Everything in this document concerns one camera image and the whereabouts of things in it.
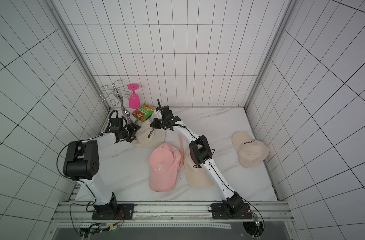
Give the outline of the beige cap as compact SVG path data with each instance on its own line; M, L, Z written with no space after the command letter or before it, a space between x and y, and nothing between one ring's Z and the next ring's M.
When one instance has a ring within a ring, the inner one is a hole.
M270 148L263 142L255 140L245 131L236 132L231 140L238 160L244 168L256 167L269 155Z
M135 148L155 149L165 142L165 131L152 128L149 119L141 123L140 127L136 132L136 138L132 141Z
M194 188L207 188L213 185L213 181L201 166L193 162L189 148L184 152L184 171L187 183Z

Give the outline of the pink cap back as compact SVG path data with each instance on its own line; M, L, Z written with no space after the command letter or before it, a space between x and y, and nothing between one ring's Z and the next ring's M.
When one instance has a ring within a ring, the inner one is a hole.
M150 189L170 192L175 188L178 172L183 164L183 153L169 143L157 147L150 156Z

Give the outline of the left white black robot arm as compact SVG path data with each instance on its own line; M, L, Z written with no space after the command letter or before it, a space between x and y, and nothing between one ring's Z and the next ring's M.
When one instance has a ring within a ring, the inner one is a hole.
M119 204L115 194L108 189L99 174L99 153L119 142L132 142L140 129L140 126L131 120L128 110L124 109L122 112L122 116L117 110L110 113L104 132L66 145L63 174L66 178L80 183L92 197L87 206L94 208L93 220L131 220L133 217L135 205Z

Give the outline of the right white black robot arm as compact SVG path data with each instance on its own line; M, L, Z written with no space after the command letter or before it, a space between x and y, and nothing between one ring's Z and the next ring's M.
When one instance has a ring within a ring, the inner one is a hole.
M189 153L193 162L201 166L208 173L221 194L221 203L211 204L209 207L212 218L217 220L253 219L253 212L250 210L247 201L228 184L216 166L207 138L204 135L199 136L191 132L181 118L174 116L168 106L158 106L154 112L157 117L153 119L151 127L176 131L180 136L185 138L189 143Z

